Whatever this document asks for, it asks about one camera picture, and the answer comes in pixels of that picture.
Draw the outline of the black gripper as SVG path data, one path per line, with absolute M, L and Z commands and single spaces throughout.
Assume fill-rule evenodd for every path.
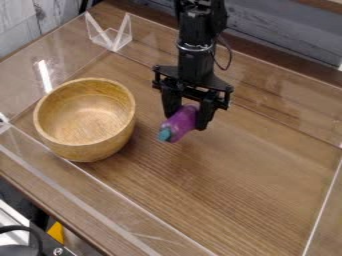
M 165 116 L 170 118 L 182 106 L 182 99 L 199 102 L 195 128 L 207 129 L 217 109 L 227 109 L 234 87 L 214 72 L 215 44 L 190 48 L 178 46 L 178 65 L 155 65 L 153 87 L 162 93 Z

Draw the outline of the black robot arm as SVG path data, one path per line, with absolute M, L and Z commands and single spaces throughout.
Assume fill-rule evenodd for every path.
M 227 28 L 225 0 L 174 0 L 179 25 L 178 65 L 155 65 L 153 87 L 170 118 L 187 98 L 199 103 L 195 129 L 203 131 L 218 109 L 226 110 L 234 87 L 214 72 L 217 43 Z

